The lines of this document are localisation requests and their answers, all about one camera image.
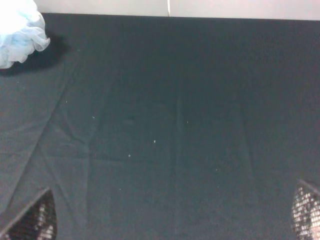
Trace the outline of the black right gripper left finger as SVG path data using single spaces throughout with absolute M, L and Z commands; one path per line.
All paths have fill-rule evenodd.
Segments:
M 53 191 L 41 188 L 0 213 L 2 240 L 55 240 L 58 235 Z

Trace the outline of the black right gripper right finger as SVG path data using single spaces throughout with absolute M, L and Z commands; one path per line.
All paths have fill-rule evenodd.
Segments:
M 320 185 L 299 179 L 291 207 L 292 230 L 297 240 L 320 239 Z

